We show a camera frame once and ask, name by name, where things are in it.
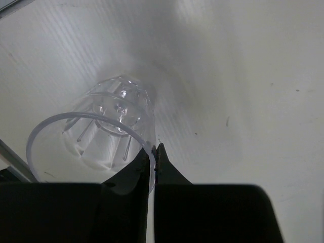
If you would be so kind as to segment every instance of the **scratch mark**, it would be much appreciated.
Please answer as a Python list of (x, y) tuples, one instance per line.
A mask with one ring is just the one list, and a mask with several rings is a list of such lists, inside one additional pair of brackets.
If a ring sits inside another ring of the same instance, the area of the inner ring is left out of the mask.
[(226, 126), (228, 127), (229, 117), (226, 120)]
[(53, 176), (52, 174), (50, 174), (50, 173), (48, 173), (46, 171), (44, 171), (44, 173), (47, 174), (47, 175), (49, 175), (49, 176), (51, 176), (51, 177), (53, 177), (53, 178), (55, 178), (55, 176)]

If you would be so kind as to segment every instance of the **transparent cup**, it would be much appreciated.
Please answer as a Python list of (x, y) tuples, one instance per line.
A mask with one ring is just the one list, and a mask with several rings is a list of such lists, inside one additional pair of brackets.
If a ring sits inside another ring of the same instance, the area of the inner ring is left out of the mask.
[(105, 80), (68, 107), (29, 135), (27, 162), (38, 181), (101, 183), (143, 148), (150, 159), (153, 189), (154, 113), (139, 80), (127, 75)]

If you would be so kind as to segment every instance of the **black object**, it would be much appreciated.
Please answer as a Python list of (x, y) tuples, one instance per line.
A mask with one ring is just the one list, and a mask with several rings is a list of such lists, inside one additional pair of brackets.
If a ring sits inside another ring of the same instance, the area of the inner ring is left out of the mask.
[[(283, 242), (265, 192), (192, 185), (156, 153), (155, 242)], [(100, 184), (0, 185), (2, 242), (145, 242), (150, 167), (141, 150)]]

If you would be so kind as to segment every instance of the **clear plastic cup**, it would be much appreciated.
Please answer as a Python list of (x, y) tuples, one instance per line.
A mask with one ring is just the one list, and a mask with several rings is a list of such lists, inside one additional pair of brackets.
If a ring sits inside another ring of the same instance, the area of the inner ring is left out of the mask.
[(75, 100), (69, 112), (38, 124), (26, 156), (38, 181), (101, 183), (129, 164), (143, 148), (154, 187), (154, 113), (139, 80), (127, 75), (105, 80)]

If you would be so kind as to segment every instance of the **white table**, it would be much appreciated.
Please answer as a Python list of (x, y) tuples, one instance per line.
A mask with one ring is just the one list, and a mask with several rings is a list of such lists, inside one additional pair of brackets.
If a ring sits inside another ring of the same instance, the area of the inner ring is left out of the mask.
[(25, 159), (40, 121), (131, 73), (155, 86), (157, 138), (184, 176), (258, 184), (287, 242), (322, 242), (323, 11), (320, 0), (36, 0), (0, 20), (0, 138)]

